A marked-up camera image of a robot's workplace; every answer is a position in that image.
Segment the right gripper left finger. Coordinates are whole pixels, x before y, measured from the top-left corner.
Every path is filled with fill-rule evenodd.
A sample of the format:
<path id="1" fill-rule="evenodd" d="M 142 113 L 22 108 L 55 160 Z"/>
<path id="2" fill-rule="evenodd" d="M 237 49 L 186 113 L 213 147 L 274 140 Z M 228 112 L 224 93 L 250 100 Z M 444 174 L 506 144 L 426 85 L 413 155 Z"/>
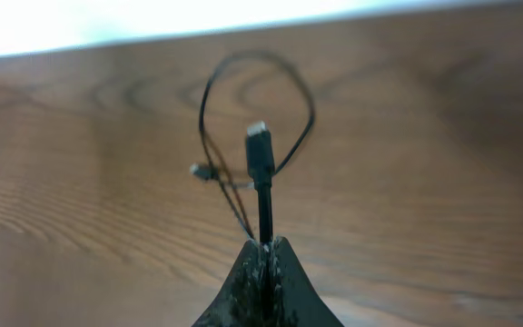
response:
<path id="1" fill-rule="evenodd" d="M 212 303 L 192 327 L 258 327 L 265 324 L 262 309 L 260 245 L 247 241 Z"/>

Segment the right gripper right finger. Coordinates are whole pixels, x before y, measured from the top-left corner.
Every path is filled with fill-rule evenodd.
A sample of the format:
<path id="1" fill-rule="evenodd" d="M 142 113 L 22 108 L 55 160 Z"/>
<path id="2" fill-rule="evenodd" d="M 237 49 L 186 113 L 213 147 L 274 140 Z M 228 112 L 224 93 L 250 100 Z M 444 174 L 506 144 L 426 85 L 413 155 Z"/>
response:
<path id="1" fill-rule="evenodd" d="M 271 243 L 271 324 L 280 327 L 342 327 L 318 295 L 285 237 Z"/>

